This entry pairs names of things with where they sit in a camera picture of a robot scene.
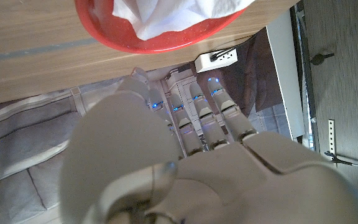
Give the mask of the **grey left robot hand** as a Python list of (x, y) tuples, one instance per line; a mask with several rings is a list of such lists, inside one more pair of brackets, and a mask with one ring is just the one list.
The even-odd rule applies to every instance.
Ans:
[(217, 78), (190, 93), (208, 150), (173, 102), (185, 147), (149, 108), (143, 70), (80, 120), (60, 176), (64, 223), (358, 223), (358, 190), (326, 159), (286, 137), (258, 132)]

